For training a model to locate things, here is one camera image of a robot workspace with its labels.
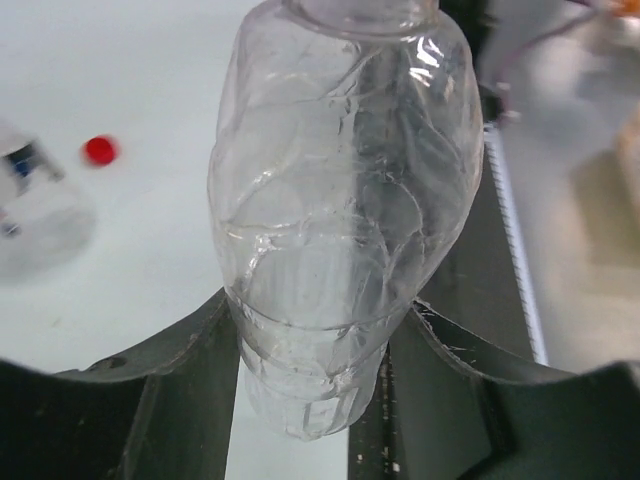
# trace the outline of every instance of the bottle neck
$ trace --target bottle neck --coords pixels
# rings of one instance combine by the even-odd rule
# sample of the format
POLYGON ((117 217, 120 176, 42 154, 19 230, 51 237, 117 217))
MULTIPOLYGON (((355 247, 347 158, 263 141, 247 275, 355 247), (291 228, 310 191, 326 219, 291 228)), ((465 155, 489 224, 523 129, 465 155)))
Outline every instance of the bottle neck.
POLYGON ((439 0, 284 0, 320 27, 343 33, 393 35, 436 20, 439 0))

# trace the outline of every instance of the white surface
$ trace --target white surface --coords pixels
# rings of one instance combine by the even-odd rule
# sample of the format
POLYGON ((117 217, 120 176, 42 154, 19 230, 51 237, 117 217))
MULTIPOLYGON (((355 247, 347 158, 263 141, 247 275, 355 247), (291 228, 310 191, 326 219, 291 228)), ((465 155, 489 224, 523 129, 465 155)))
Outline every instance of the white surface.
MULTIPOLYGON (((33 132, 94 199, 90 249, 46 278, 0 285, 0 357, 83 369, 222 286, 206 174, 233 37, 255 0, 0 0, 0 116, 33 132), (83 142, 112 134, 103 169, 83 142)), ((268 432, 240 386, 228 479, 346 478, 346 432, 268 432)))

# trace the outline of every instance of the orange object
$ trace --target orange object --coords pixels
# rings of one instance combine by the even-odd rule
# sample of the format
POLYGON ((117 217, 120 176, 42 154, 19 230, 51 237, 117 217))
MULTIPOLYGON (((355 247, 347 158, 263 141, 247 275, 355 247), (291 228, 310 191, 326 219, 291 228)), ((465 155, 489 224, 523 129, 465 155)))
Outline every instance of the orange object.
POLYGON ((615 0, 613 13, 618 17, 640 16, 640 0, 615 0))

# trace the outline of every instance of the plastic bottle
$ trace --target plastic bottle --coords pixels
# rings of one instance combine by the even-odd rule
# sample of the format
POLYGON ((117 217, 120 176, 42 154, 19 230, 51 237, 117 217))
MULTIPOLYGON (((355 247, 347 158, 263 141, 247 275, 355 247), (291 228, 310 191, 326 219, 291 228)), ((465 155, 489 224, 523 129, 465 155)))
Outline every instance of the plastic bottle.
POLYGON ((74 258, 94 226, 90 200, 32 137, 0 120, 0 283, 74 258))
POLYGON ((313 440, 356 421, 387 341, 457 239, 483 122, 435 0, 269 0, 238 33, 209 174, 255 410, 313 440))

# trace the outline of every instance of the clear plastic bottle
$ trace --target clear plastic bottle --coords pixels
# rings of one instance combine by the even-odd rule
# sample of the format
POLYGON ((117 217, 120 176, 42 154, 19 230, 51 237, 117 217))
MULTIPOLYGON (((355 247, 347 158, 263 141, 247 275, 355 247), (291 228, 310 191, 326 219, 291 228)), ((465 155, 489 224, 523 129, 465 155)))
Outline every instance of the clear plastic bottle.
POLYGON ((33 138, 0 120, 0 282, 72 259, 94 226, 90 200, 33 138))
POLYGON ((255 410, 356 421, 393 330, 457 239, 483 150, 468 44, 436 0, 268 0, 245 18, 209 174, 255 410))

